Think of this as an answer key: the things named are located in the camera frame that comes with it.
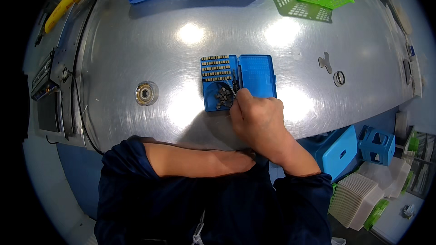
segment person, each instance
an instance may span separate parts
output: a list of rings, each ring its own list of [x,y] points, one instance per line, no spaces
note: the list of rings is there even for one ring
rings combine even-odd
[[[107,151],[94,228],[98,243],[331,244],[331,177],[286,130],[283,103],[241,89],[230,116],[254,155],[138,137]],[[268,160],[286,175],[274,186]]]

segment metal ring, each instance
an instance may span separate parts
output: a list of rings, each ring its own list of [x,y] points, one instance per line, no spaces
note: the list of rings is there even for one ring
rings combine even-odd
[[[135,99],[141,106],[149,106],[156,102],[159,89],[154,82],[141,82],[135,90]]]
[[[333,74],[333,81],[337,87],[341,87],[345,84],[345,75],[342,71],[337,71]]]

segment stainless steel table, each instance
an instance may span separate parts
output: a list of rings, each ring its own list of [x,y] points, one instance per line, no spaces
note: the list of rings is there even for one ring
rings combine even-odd
[[[189,147],[243,147],[228,111],[204,111],[199,60],[211,55],[270,54],[285,125],[297,139],[412,97],[401,65],[405,38],[379,0],[355,0],[334,10],[332,20],[281,16],[273,0],[97,0],[76,65],[93,141],[103,151],[131,135]],[[319,67],[324,52],[333,72],[345,74],[342,87]],[[142,81],[159,88],[151,106],[135,101]]]

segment yellow tube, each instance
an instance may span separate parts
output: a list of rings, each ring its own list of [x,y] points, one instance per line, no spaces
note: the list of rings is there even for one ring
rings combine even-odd
[[[55,27],[57,21],[67,12],[67,10],[74,4],[78,3],[80,0],[61,0],[57,7],[54,9],[47,22],[44,25],[44,31],[49,33],[53,27]]]

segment blue plastic stool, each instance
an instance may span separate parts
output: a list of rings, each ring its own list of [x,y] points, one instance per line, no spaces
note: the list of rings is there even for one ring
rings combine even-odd
[[[298,143],[315,158],[322,172],[330,174],[332,182],[357,154],[353,125],[329,132],[327,136],[300,139]]]
[[[395,135],[365,125],[357,138],[357,148],[363,160],[389,166],[395,152]]]

